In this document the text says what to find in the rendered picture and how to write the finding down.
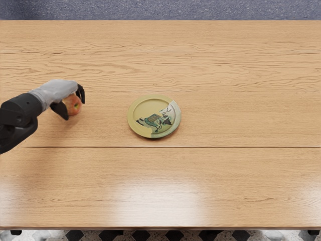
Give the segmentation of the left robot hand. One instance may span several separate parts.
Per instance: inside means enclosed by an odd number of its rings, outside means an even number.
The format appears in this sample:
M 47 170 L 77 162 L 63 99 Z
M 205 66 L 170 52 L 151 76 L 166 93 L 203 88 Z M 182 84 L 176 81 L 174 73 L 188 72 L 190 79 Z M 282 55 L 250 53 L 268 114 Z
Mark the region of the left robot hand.
M 50 108 L 66 121 L 70 116 L 68 116 L 66 106 L 62 102 L 64 98 L 75 94 L 81 99 L 82 105 L 85 103 L 85 91 L 74 80 L 53 79 L 28 93 L 40 102 L 42 112 Z

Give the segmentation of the red yellow apple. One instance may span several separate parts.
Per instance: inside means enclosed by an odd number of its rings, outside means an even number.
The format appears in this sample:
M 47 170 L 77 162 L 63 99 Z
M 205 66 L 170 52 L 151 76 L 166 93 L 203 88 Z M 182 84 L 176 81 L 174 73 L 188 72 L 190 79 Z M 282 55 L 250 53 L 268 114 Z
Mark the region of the red yellow apple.
M 82 102 L 77 95 L 71 94 L 68 97 L 64 98 L 62 102 L 66 106 L 68 116 L 75 116 L 80 113 Z

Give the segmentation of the yellow plate with printed pattern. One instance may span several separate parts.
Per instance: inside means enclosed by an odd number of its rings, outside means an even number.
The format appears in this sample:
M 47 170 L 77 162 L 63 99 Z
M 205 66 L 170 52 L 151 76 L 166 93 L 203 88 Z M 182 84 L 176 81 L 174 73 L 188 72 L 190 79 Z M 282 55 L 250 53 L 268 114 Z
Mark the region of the yellow plate with printed pattern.
M 127 111 L 127 122 L 138 135 L 158 139 L 173 133 L 180 125 L 181 109 L 171 98 L 151 94 L 135 100 Z

